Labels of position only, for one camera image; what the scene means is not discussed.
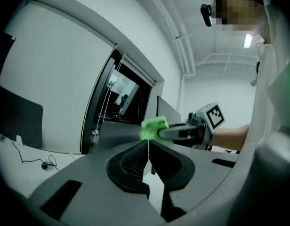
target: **green sponge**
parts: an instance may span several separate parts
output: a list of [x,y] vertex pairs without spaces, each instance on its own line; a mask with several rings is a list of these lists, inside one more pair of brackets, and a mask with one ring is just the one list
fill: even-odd
[[147,121],[143,121],[141,128],[142,131],[139,133],[141,140],[163,140],[173,143],[172,140],[164,140],[158,135],[158,130],[169,128],[165,116],[159,116]]

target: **white fabric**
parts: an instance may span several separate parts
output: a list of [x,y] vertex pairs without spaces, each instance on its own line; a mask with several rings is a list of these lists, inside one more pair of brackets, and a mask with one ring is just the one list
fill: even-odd
[[290,61],[290,31],[284,15],[273,5],[266,6],[272,44],[257,47],[260,60],[255,102],[245,143],[258,142],[283,124],[267,95],[268,88]]

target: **ceiling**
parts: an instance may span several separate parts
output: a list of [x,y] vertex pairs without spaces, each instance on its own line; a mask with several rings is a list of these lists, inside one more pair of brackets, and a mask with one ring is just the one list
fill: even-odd
[[[254,69],[258,56],[253,46],[243,47],[244,34],[237,36],[233,35],[232,31],[221,28],[220,25],[212,27],[205,25],[200,6],[203,3],[211,4],[213,0],[138,1],[163,32],[183,73],[187,73],[187,66],[188,71],[192,72],[192,60],[195,67],[225,64],[227,65],[226,71],[229,71],[232,66]],[[165,13],[174,24],[171,27],[165,19]],[[174,26],[179,35],[171,32]],[[183,51],[185,51],[188,63],[184,60],[182,53],[178,51],[176,37],[179,37],[180,43],[184,46]],[[191,50],[188,50],[187,40],[190,41]]]

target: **ceiling light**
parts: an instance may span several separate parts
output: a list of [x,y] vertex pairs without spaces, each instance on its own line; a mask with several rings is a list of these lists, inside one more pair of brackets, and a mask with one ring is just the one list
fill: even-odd
[[250,35],[247,33],[247,35],[245,36],[245,40],[244,40],[244,44],[243,44],[243,46],[244,46],[245,48],[249,48],[250,45],[251,45],[251,43],[252,43],[252,39],[253,39],[253,37],[250,36]]

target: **black cable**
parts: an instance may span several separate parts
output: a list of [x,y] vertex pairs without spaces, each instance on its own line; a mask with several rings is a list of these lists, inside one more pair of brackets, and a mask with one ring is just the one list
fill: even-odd
[[50,155],[51,157],[54,158],[55,164],[50,160],[50,156],[48,157],[48,160],[50,161],[51,164],[44,162],[44,161],[43,161],[42,159],[40,159],[40,158],[35,159],[35,160],[32,160],[32,161],[23,160],[20,150],[19,150],[19,149],[14,145],[13,140],[11,140],[11,142],[12,142],[13,146],[16,148],[16,150],[18,150],[18,153],[19,153],[19,156],[20,156],[20,158],[21,158],[22,163],[24,163],[24,162],[33,162],[33,161],[42,161],[42,163],[44,163],[44,164],[46,164],[46,165],[54,166],[54,167],[56,168],[56,170],[59,171],[58,168],[56,167],[56,166],[57,166],[57,162],[56,162],[56,159],[55,159],[54,156]]

